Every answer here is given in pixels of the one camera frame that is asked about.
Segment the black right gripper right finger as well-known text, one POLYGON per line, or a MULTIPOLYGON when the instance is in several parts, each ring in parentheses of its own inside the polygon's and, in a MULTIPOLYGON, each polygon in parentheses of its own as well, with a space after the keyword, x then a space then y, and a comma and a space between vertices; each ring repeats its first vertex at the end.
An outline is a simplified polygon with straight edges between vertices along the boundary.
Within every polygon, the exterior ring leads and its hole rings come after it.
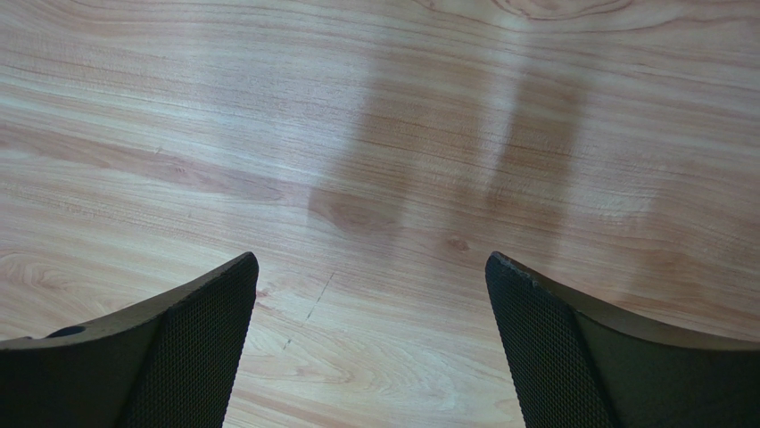
POLYGON ((638 315, 500 252, 485 281, 526 426, 758 426, 757 342, 638 315))

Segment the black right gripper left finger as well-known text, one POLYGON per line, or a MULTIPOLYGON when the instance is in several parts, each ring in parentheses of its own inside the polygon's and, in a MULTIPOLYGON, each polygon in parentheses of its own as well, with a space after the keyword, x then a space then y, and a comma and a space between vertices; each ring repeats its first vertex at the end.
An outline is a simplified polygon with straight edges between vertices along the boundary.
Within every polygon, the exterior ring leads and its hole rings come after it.
POLYGON ((2 426, 220 427, 258 274, 246 252, 109 315, 2 342, 2 426))

